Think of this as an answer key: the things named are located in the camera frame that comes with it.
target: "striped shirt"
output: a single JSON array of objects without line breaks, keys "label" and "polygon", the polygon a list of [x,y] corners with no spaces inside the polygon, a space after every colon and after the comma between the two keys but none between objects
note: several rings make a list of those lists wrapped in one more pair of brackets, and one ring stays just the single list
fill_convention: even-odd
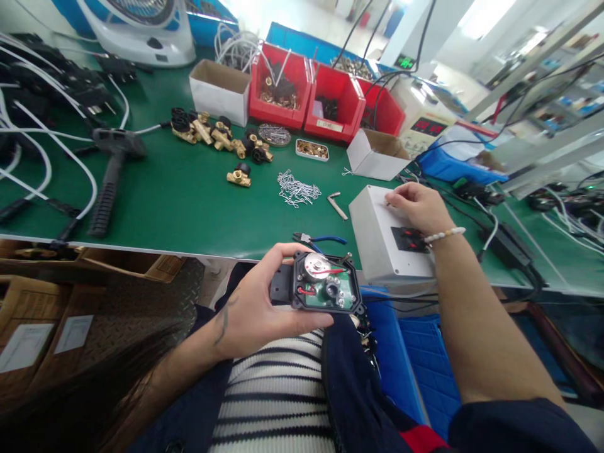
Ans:
[{"label": "striped shirt", "polygon": [[315,330],[235,360],[210,452],[335,452],[322,343],[323,332]]}]

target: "left hand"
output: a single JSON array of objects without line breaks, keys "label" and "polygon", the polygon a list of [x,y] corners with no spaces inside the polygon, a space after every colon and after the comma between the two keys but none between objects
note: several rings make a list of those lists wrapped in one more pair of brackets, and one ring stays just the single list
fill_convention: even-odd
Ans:
[{"label": "left hand", "polygon": [[283,259],[312,252],[297,243],[278,243],[241,280],[212,319],[214,348],[222,360],[247,357],[280,338],[296,337],[333,324],[328,313],[281,311],[271,304],[269,287]]}]

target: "window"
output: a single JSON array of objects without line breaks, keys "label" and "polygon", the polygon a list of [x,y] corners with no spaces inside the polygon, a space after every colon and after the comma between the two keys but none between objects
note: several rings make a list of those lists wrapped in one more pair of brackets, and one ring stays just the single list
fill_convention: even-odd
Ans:
[{"label": "window", "polygon": [[474,0],[458,26],[469,38],[481,40],[507,13],[516,0]]}]

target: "tattoo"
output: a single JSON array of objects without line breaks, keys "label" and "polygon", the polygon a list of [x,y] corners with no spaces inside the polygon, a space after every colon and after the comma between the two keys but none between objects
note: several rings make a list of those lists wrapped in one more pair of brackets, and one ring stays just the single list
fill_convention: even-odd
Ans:
[{"label": "tattoo", "polygon": [[232,307],[233,305],[235,305],[238,300],[239,300],[239,288],[235,288],[235,290],[233,291],[233,294],[231,294],[231,297],[226,302],[226,305],[223,307],[222,310],[220,310],[220,312],[217,315],[217,317],[222,317],[222,329],[220,330],[220,334],[218,335],[218,338],[216,339],[216,341],[214,341],[214,346],[216,346],[218,343],[220,343],[222,338],[225,336],[225,334],[227,332],[227,327],[228,327],[228,309],[229,309],[229,307]]}]

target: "white fan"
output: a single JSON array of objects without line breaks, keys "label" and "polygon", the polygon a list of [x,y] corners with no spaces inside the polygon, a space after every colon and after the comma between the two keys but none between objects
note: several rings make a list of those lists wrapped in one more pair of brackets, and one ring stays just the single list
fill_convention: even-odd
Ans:
[{"label": "white fan", "polygon": [[159,67],[195,59],[184,0],[77,0],[103,48]]}]

